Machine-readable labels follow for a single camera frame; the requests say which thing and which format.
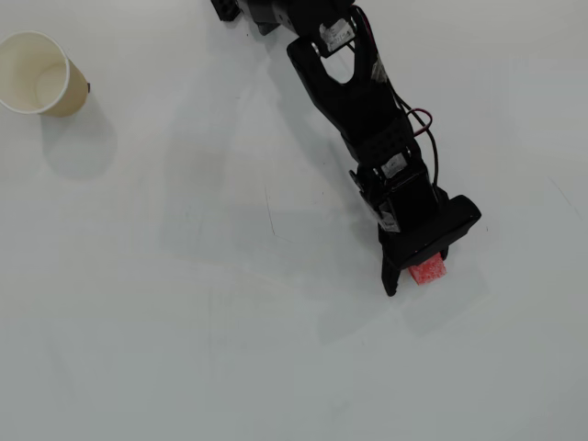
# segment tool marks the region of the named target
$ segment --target white surface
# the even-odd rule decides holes
[[[290,34],[208,0],[3,5],[92,94],[0,112],[0,439],[588,438],[588,4],[362,4],[484,214],[394,300]]]

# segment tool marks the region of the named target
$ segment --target red block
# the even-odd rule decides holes
[[[441,253],[434,255],[422,265],[411,266],[408,270],[411,272],[414,281],[419,285],[431,283],[447,274]]]

